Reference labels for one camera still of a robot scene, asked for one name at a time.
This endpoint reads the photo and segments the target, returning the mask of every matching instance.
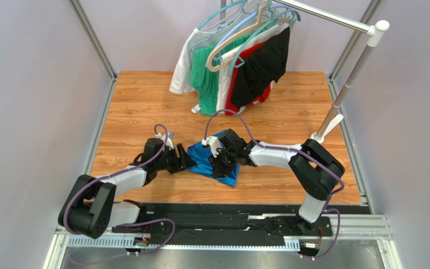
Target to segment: wooden floor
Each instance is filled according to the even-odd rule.
[[[187,149],[203,138],[208,116],[193,114],[197,93],[169,92],[171,72],[121,72],[112,99],[91,175],[120,170],[143,151],[153,126],[163,123],[175,132],[175,143]],[[269,99],[248,107],[241,115],[257,140],[281,145],[303,143],[319,128],[331,98],[321,72],[286,73],[274,86]],[[234,116],[219,115],[209,135],[232,128],[246,141],[249,137]],[[344,191],[332,202],[361,203],[339,127],[323,144],[346,168]],[[139,202],[302,203],[305,191],[292,171],[275,167],[242,166],[236,187],[230,187],[188,171],[158,172],[149,185],[119,199]]]

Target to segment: metal frame post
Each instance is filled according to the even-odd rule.
[[[227,6],[227,0],[220,0],[220,8]],[[227,10],[220,12],[220,20],[223,20],[227,16]]]
[[[311,136],[311,138],[316,139],[320,142],[323,142],[326,129],[328,128],[331,121],[336,117],[336,114],[338,112],[339,107],[341,106],[341,103],[343,102],[344,98],[349,92],[349,89],[354,84],[354,81],[356,80],[358,74],[360,73],[362,67],[366,63],[367,58],[371,55],[374,48],[379,44],[381,41],[382,36],[384,33],[389,29],[389,23],[387,21],[379,21],[375,25],[374,35],[369,38],[367,41],[367,45],[364,48],[364,51],[362,52],[361,56],[359,57],[356,65],[354,66],[351,74],[349,75],[348,79],[346,80],[346,83],[344,84],[341,92],[339,93],[338,97],[336,97],[336,100],[331,105],[331,108],[329,109],[328,114],[326,115],[326,118],[324,118],[324,121],[322,122],[319,130]]]
[[[366,8],[366,11],[361,17],[360,22],[363,24],[371,24],[372,18],[374,17],[374,14],[379,9],[380,5],[382,3],[382,0],[371,0],[369,5]],[[354,51],[354,48],[359,43],[359,40],[361,39],[362,33],[358,31],[354,31],[351,35],[351,38],[349,39],[348,44],[344,48],[343,53],[339,57],[338,61],[336,62],[336,65],[333,68],[333,71],[329,75],[329,79],[331,81],[335,81],[338,79],[339,75],[341,74],[341,71],[343,70],[343,67],[346,65],[349,57]]]

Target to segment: clothes hanger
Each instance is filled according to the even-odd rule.
[[[267,10],[267,8],[271,5],[272,0],[267,1],[267,3],[263,6],[260,6],[258,8],[258,10],[256,12],[254,12],[253,14],[251,14],[250,16],[248,16],[247,18],[243,19],[242,21],[240,21],[235,27],[233,27],[223,38],[222,40],[220,40],[220,42],[218,42],[218,44],[215,46],[215,48],[212,50],[212,52],[210,53],[210,55],[207,58],[207,62],[206,62],[206,66],[207,68],[212,71],[212,72],[217,72],[220,69],[223,68],[223,66],[221,66],[220,64],[217,66],[213,66],[212,64],[212,59],[215,58],[215,56],[217,54],[219,54],[223,48],[225,48],[226,46],[228,46],[230,43],[232,43],[233,41],[235,41],[236,39],[258,29],[259,27],[261,27],[262,25],[264,25],[264,23],[266,23],[267,21],[269,21],[270,23],[274,22],[273,20],[262,20],[263,18],[263,13],[265,12],[265,10]],[[286,8],[285,5],[275,5],[273,7],[270,8]],[[247,21],[249,21],[251,18],[257,16],[256,18],[256,23],[244,28],[243,30],[233,34],[241,25],[243,25],[244,23],[246,23]],[[276,22],[284,22],[284,23],[291,23],[292,20],[288,19],[288,18],[282,18],[281,16],[276,16]]]
[[[257,35],[259,34],[261,31],[263,31],[264,28],[269,27],[271,24],[273,24],[274,21],[277,21],[278,18],[283,17],[284,15],[291,13],[292,14],[292,18],[291,21],[289,23],[289,27],[291,30],[293,30],[293,25],[295,24],[296,21],[301,21],[301,16],[300,14],[296,11],[296,10],[287,10],[284,11],[280,14],[277,14],[274,18],[272,18],[270,21],[267,21],[263,26],[261,26],[260,28],[258,28],[244,43],[243,45],[240,47],[240,49],[238,50],[238,52],[235,54],[235,56],[233,56],[231,63],[230,63],[230,67],[228,69],[228,75],[232,76],[233,74],[233,69],[239,68],[240,66],[242,66],[243,64],[245,64],[245,61],[240,57],[240,53],[245,49],[245,47],[248,45],[248,43]],[[241,63],[238,65],[236,64],[236,60],[240,59]]]
[[[250,18],[253,18],[254,16],[256,16],[256,14],[254,14],[253,15],[253,13],[248,13],[248,12],[245,12],[245,7],[243,6],[243,8],[242,8],[242,12],[244,13],[244,14],[248,14],[248,15],[252,15]],[[269,15],[266,15],[265,13],[263,13],[263,17],[266,17],[267,19],[270,19],[271,18],[271,16],[269,16]],[[215,57],[213,57],[213,60],[214,61],[220,61],[220,59],[221,59],[221,52],[218,52],[218,54],[217,54],[217,56],[215,56]]]
[[[232,7],[232,6],[234,6],[234,5],[236,5],[236,4],[243,4],[243,6],[241,7],[241,10],[240,10],[240,13],[237,15],[237,16],[235,16],[235,18],[233,18],[233,20],[231,20],[229,23],[225,23],[225,24],[223,24],[222,26],[220,26],[218,29],[217,29],[217,31],[215,31],[215,32],[213,32],[213,33],[211,33],[210,34],[210,36],[208,36],[207,38],[205,38],[204,40],[201,40],[201,41],[198,41],[197,43],[195,43],[195,44],[193,44],[191,47],[190,47],[190,51],[193,53],[194,52],[194,50],[195,50],[195,46],[197,46],[198,44],[200,44],[200,43],[202,43],[202,42],[205,42],[205,41],[207,41],[207,40],[209,40],[212,36],[214,36],[215,34],[217,34],[218,32],[220,32],[221,30],[223,30],[223,29],[225,29],[228,25],[231,25],[238,17],[240,17],[243,13],[246,13],[245,12],[245,4],[246,4],[246,2],[247,2],[247,0],[241,0],[241,1],[238,1],[238,2],[235,2],[235,3],[232,3],[232,4],[230,4],[229,5],[229,7],[228,6],[226,6],[226,7],[224,7],[224,8],[221,8],[219,11],[217,11],[217,12],[215,12],[214,14],[212,14],[210,17],[208,17],[208,19],[206,19],[204,22],[202,22],[202,24],[197,28],[197,29],[201,29],[202,28],[202,26],[204,26],[209,20],[211,20],[212,18],[214,18],[214,16],[216,16],[217,14],[219,14],[221,11],[223,11],[223,10],[226,10],[227,8],[230,8],[230,7]]]
[[[228,23],[225,23],[226,25],[230,25],[230,24],[232,24],[238,17],[240,17],[240,15],[242,14],[242,13],[246,13],[245,11],[244,11],[244,8],[245,8],[245,2],[246,2],[247,0],[241,0],[241,1],[237,1],[237,2],[233,2],[232,1],[232,3],[231,4],[229,4],[229,5],[227,5],[227,6],[224,6],[224,7],[222,7],[220,10],[218,10],[217,12],[215,12],[214,14],[211,14],[210,15],[210,17],[208,17],[205,21],[203,21],[198,27],[197,27],[197,29],[198,30],[200,30],[205,24],[207,24],[211,19],[213,19],[213,18],[215,18],[218,14],[220,14],[220,13],[222,13],[224,10],[227,10],[227,9],[229,9],[229,8],[231,8],[231,7],[233,7],[233,6],[236,6],[236,5],[238,5],[238,4],[242,4],[243,3],[243,7],[241,8],[241,11],[240,11],[240,14],[238,14],[233,20],[231,20],[230,22],[228,22]]]

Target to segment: clothing rack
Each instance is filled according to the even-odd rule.
[[[319,142],[323,142],[325,132],[328,129],[328,127],[330,127],[330,123],[336,118],[336,115],[338,113],[338,108],[341,106],[341,103],[343,102],[344,98],[349,92],[349,89],[352,87],[354,81],[357,78],[357,75],[361,71],[366,60],[371,55],[371,52],[381,41],[381,38],[384,35],[384,33],[389,29],[389,23],[387,21],[378,21],[375,25],[366,25],[361,22],[354,21],[349,18],[345,18],[297,1],[293,1],[293,0],[274,0],[274,1],[280,4],[284,4],[287,7],[295,8],[297,10],[312,14],[316,17],[323,18],[328,21],[332,21],[334,23],[343,25],[345,27],[351,28],[353,30],[359,31],[361,33],[364,33],[370,36],[369,40],[367,41],[366,47],[364,48],[361,56],[356,62],[356,65],[351,71],[348,79],[346,80],[343,88],[341,89],[341,92],[339,92],[339,95],[332,103],[331,108],[328,114],[326,115],[324,121],[322,122],[320,128],[316,133],[313,133],[311,135],[312,139],[315,139]],[[226,5],[226,0],[221,0],[221,6],[225,6],[225,5]]]

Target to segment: beige clothes hanger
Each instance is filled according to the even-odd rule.
[[[212,71],[212,72],[217,72],[220,69],[222,69],[223,67],[227,66],[228,64],[230,64],[230,61],[226,61],[223,65],[217,65],[217,66],[213,66],[212,65],[212,59],[217,56],[217,54],[219,52],[222,51],[222,49],[224,49],[226,46],[228,46],[230,43],[232,43],[233,41],[235,41],[236,39],[249,34],[250,32],[258,29],[259,27],[263,26],[267,21],[269,20],[263,20],[263,13],[265,12],[265,10],[267,10],[268,5],[270,4],[270,1],[267,1],[267,3],[263,6],[260,6],[258,8],[258,14],[256,17],[256,23],[248,26],[247,28],[238,31],[237,33],[233,34],[232,36],[230,36],[229,38],[227,38],[227,40],[225,40],[222,44],[220,44],[220,46],[214,48],[212,50],[212,52],[210,53],[210,55],[207,58],[207,68]],[[291,19],[289,18],[278,18],[277,22],[281,23],[290,23]]]

